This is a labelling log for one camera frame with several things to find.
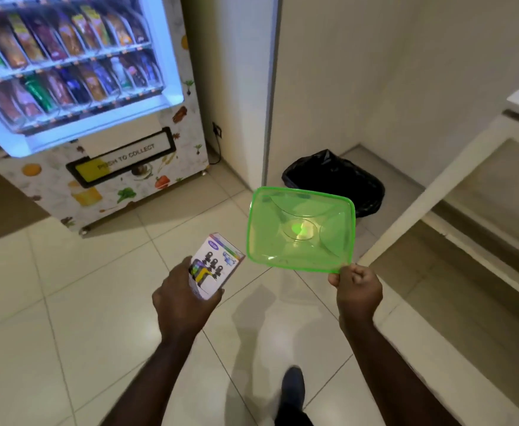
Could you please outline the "black-framed vending collection flap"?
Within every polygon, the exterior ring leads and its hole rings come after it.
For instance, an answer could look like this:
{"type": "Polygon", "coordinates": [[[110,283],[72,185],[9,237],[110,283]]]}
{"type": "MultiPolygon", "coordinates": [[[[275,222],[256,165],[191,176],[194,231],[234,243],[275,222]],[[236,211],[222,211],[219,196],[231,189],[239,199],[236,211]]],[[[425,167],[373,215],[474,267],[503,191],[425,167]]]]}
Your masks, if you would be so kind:
{"type": "Polygon", "coordinates": [[[66,169],[84,188],[96,186],[157,157],[176,152],[170,127],[98,157],[82,157],[66,164],[66,169]]]}

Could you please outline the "white fruit-printed vending machine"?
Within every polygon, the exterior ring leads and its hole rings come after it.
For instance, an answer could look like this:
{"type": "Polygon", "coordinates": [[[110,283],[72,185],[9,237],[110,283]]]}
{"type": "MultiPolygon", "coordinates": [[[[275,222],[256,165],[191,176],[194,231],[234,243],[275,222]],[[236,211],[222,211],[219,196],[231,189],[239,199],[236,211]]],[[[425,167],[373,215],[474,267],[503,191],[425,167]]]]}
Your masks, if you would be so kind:
{"type": "Polygon", "coordinates": [[[193,81],[181,0],[135,0],[147,22],[145,48],[161,72],[162,93],[64,124],[15,133],[0,121],[0,175],[69,230],[90,225],[197,173],[208,155],[193,81]],[[66,169],[170,127],[176,152],[84,188],[66,169]]]}

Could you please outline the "person's right forearm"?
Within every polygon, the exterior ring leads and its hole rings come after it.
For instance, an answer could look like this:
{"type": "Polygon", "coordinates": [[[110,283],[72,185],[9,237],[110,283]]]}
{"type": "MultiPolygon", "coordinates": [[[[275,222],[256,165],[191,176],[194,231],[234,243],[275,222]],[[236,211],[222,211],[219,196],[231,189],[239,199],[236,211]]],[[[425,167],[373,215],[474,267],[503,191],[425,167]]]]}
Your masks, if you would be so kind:
{"type": "Polygon", "coordinates": [[[462,426],[373,322],[339,322],[386,426],[462,426]]]}

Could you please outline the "person's left forearm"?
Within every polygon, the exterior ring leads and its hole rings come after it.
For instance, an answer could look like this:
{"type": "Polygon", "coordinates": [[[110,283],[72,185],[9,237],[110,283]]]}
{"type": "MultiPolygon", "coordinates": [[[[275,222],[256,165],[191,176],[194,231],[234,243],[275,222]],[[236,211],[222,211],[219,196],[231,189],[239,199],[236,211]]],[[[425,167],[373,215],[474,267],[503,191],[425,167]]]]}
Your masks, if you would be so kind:
{"type": "Polygon", "coordinates": [[[162,426],[168,401],[196,335],[166,336],[99,426],[162,426]]]}

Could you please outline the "person's right hand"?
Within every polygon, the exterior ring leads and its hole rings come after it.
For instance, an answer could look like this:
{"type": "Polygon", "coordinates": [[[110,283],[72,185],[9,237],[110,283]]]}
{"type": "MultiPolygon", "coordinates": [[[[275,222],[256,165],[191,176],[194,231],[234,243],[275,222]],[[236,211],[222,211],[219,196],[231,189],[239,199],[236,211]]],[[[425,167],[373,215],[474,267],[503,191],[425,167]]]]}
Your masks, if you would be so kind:
{"type": "Polygon", "coordinates": [[[354,282],[341,284],[336,289],[339,323],[345,333],[358,327],[370,326],[383,300],[383,286],[375,272],[359,264],[354,267],[354,282]]]}

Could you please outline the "green translucent plastic container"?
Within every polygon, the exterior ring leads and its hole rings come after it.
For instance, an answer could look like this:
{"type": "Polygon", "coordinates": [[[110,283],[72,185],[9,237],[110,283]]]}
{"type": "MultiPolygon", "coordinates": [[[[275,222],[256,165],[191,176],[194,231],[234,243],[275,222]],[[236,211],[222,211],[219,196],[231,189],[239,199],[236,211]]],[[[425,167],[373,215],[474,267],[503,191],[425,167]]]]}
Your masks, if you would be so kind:
{"type": "Polygon", "coordinates": [[[247,256],[269,267],[338,273],[353,257],[355,222],[346,197],[260,187],[250,202],[247,256]]]}

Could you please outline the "person's dark trouser leg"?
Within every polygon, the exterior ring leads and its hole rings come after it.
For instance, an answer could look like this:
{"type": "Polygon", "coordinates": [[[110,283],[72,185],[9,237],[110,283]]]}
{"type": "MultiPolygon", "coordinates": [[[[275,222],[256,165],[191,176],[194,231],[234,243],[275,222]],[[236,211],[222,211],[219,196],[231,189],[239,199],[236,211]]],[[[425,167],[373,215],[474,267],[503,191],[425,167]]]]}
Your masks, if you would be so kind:
{"type": "Polygon", "coordinates": [[[282,403],[277,410],[274,426],[313,426],[313,424],[301,408],[282,403]]]}

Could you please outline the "person's dark shoe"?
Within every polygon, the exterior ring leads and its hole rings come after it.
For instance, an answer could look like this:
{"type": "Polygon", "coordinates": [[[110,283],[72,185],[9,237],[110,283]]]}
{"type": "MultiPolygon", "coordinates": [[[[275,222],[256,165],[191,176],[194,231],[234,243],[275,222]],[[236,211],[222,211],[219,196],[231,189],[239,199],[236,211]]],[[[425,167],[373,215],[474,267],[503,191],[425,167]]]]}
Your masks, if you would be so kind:
{"type": "Polygon", "coordinates": [[[280,388],[279,407],[290,406],[303,410],[306,387],[302,369],[297,365],[290,366],[284,373],[280,388]]]}

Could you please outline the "person's left hand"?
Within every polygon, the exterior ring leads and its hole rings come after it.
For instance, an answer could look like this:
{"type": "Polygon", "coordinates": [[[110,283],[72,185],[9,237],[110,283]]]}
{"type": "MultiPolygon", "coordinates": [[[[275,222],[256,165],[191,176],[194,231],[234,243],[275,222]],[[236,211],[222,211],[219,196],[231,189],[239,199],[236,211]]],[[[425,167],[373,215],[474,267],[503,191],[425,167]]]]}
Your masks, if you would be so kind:
{"type": "Polygon", "coordinates": [[[189,293],[186,274],[177,264],[153,295],[163,342],[192,344],[213,311],[189,293]]]}

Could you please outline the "black bin bag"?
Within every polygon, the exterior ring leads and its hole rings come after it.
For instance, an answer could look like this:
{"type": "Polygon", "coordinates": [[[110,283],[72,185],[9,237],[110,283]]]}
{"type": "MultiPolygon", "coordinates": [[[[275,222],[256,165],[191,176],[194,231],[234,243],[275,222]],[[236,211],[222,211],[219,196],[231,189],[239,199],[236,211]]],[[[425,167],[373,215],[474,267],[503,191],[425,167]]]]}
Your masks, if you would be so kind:
{"type": "Polygon", "coordinates": [[[282,181],[289,188],[346,197],[354,203],[357,218],[376,214],[385,196],[377,177],[328,149],[290,164],[282,181]]]}

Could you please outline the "small white printed carton box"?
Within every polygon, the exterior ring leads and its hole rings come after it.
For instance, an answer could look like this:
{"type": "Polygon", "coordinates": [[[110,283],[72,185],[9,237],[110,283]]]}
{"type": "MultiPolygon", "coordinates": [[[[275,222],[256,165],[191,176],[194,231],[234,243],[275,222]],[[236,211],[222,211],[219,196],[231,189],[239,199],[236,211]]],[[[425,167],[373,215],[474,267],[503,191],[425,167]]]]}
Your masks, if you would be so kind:
{"type": "Polygon", "coordinates": [[[211,233],[193,255],[189,285],[202,300],[210,299],[223,287],[245,258],[234,244],[219,233],[211,233]]]}

